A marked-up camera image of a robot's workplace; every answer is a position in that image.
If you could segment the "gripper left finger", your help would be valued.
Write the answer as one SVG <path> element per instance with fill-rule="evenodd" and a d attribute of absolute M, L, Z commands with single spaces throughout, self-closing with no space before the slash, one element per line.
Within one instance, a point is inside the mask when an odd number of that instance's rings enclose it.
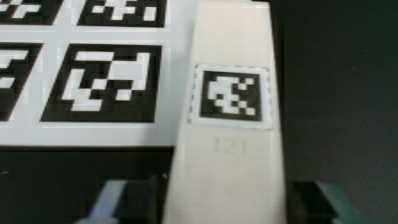
<path fill-rule="evenodd" d="M 160 224 L 164 190 L 159 175 L 139 180 L 109 180 L 89 215 L 73 224 Z"/>

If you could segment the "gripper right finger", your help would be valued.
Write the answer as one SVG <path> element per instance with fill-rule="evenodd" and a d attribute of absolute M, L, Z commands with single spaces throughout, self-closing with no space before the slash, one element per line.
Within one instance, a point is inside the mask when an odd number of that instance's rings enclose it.
<path fill-rule="evenodd" d="M 381 224 L 359 212 L 340 186 L 297 181 L 288 187 L 288 224 Z"/>

